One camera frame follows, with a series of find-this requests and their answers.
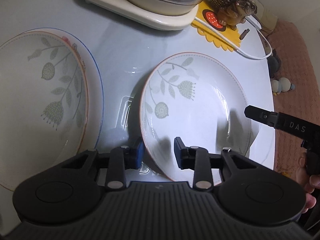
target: dog figurine head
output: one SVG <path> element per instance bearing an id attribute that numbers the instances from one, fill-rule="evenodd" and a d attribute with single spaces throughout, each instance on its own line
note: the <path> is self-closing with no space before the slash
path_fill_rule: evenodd
<path id="1" fill-rule="evenodd" d="M 257 4 L 253 0 L 237 0 L 236 6 L 243 16 L 250 16 L 258 11 Z"/>

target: white cable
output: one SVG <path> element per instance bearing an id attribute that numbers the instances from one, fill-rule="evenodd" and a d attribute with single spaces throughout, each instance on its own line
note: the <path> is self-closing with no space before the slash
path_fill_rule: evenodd
<path id="1" fill-rule="evenodd" d="M 213 31 L 215 34 L 217 34 L 221 39 L 223 39 L 225 42 L 227 42 L 230 46 L 232 46 L 235 50 L 237 50 L 240 54 L 242 54 L 243 56 L 247 57 L 247 58 L 252 58 L 252 59 L 257 59 L 257 60 L 262 60 L 265 59 L 267 57 L 269 57 L 272 54 L 272 47 L 270 45 L 270 43 L 267 41 L 267 39 L 262 35 L 262 33 L 258 31 L 258 33 L 263 37 L 263 39 L 267 42 L 269 48 L 270 48 L 270 53 L 268 55 L 265 55 L 264 57 L 256 57 L 256 56 L 252 56 L 249 55 L 248 53 L 245 53 L 242 49 L 240 49 L 236 44 L 234 44 L 232 41 L 228 40 L 225 36 L 223 36 L 219 31 L 217 31 L 215 28 L 213 28 L 211 25 L 209 25 L 207 22 L 204 22 L 203 20 L 199 19 L 199 18 L 195 18 L 195 20 L 201 24 L 203 24 L 205 27 L 207 27 L 209 30 Z"/>

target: red circle with white dots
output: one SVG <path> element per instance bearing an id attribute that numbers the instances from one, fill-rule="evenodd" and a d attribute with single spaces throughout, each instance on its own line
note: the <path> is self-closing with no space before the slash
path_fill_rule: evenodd
<path id="1" fill-rule="evenodd" d="M 217 15 L 211 10 L 203 10 L 202 15 L 204 19 L 210 24 L 213 28 L 218 31 L 224 32 L 226 30 L 225 26 L 222 26 L 218 23 Z"/>

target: fingernail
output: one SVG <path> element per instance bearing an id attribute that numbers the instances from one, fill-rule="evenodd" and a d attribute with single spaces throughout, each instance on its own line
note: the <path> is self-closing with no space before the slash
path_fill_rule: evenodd
<path id="1" fill-rule="evenodd" d="M 312 175 L 310 177 L 310 185 L 316 187 L 320 184 L 320 176 Z"/>
<path id="2" fill-rule="evenodd" d="M 299 159 L 299 165 L 300 165 L 301 167 L 304 167 L 305 162 L 306 162 L 305 158 L 302 158 L 302 157 L 301 157 L 301 158 Z"/>

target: ribbed black surface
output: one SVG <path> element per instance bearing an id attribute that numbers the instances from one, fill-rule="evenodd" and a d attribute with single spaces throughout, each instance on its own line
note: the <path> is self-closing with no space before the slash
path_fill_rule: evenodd
<path id="1" fill-rule="evenodd" d="M 310 239 L 296 223 L 262 228 L 226 214 L 209 193 L 192 190 L 188 183 L 133 182 L 121 192 L 106 195 L 89 216 L 69 225 L 42 227 L 23 222 L 11 240 L 170 240 Z"/>

